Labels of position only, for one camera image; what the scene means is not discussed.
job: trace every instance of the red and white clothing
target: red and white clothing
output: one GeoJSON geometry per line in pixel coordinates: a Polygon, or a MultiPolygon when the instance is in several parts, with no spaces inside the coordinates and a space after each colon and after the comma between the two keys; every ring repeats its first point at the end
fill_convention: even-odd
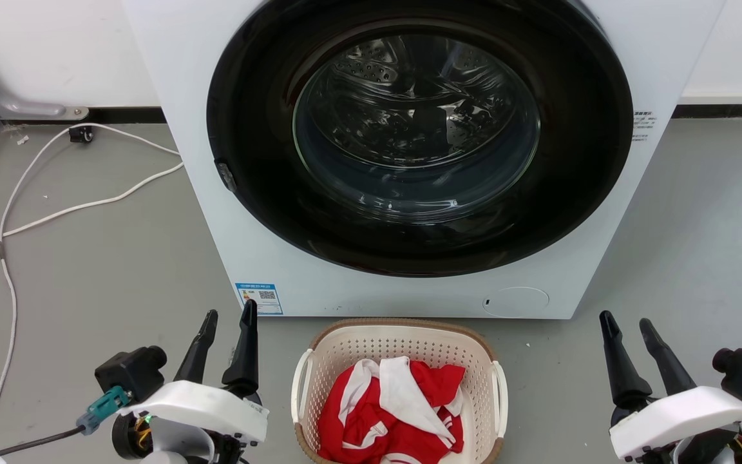
{"type": "Polygon", "coordinates": [[[319,455],[344,464],[436,464],[462,451],[465,368],[405,356],[339,374],[320,415],[319,455]]]}

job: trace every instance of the washing machine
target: washing machine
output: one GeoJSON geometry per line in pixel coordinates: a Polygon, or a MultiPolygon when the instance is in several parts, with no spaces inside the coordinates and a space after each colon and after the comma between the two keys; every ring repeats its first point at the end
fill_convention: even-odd
{"type": "Polygon", "coordinates": [[[723,3],[124,0],[240,304],[537,319],[577,308],[723,3]]]}

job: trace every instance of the plastic basket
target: plastic basket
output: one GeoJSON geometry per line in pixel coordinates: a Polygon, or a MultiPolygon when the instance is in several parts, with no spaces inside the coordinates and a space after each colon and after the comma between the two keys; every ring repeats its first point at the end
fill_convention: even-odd
{"type": "Polygon", "coordinates": [[[343,320],[318,335],[300,358],[291,387],[291,418],[300,447],[312,461],[317,455],[317,422],[336,377],[360,359],[409,356],[430,367],[454,364],[466,368],[460,385],[465,405],[460,417],[462,453],[450,453],[441,464],[491,464],[503,447],[508,424],[506,374],[494,352],[476,332],[453,324],[407,319],[343,320]]]}

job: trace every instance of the floor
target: floor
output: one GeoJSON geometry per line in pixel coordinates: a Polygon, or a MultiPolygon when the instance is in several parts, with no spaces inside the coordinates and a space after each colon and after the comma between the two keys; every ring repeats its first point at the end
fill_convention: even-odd
{"type": "MultiPolygon", "coordinates": [[[[165,126],[122,126],[173,147],[165,126]]],[[[59,127],[0,130],[0,216],[12,187],[59,127]],[[30,140],[17,145],[23,135],[30,140]]],[[[18,196],[9,226],[106,197],[176,164],[168,153],[97,132],[89,146],[54,144],[18,196]]],[[[238,304],[188,178],[157,180],[122,202],[80,211],[6,239],[20,313],[0,403],[0,447],[74,425],[100,396],[93,370],[114,353],[157,344],[173,375],[208,309],[221,315],[206,368],[218,382],[236,343],[238,304]]],[[[721,347],[742,347],[742,120],[672,121],[574,319],[459,320],[483,334],[509,379],[501,463],[617,462],[597,316],[610,309],[654,391],[660,374],[638,336],[649,317],[699,385],[721,347]]],[[[0,268],[0,369],[11,311],[0,268]]],[[[289,414],[301,353],[330,320],[260,320],[260,394],[271,410],[252,464],[309,462],[289,414]]],[[[11,456],[15,464],[120,462],[109,423],[11,456]]]]}

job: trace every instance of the baseboard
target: baseboard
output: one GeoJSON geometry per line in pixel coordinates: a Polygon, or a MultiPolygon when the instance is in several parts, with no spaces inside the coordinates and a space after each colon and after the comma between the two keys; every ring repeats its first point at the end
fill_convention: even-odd
{"type": "MultiPolygon", "coordinates": [[[[672,119],[710,119],[742,117],[742,104],[677,105],[672,119]]],[[[55,124],[69,126],[77,122],[99,124],[167,124],[162,108],[158,106],[124,106],[123,108],[91,108],[83,121],[3,121],[7,124],[55,124]]]]}
{"type": "Polygon", "coordinates": [[[81,121],[19,121],[7,120],[5,124],[31,124],[32,126],[73,126],[79,122],[97,124],[167,124],[165,113],[159,106],[116,106],[115,108],[88,108],[88,117],[81,121]]]}
{"type": "Polygon", "coordinates": [[[677,105],[672,119],[713,119],[742,117],[742,105],[677,105]]]}

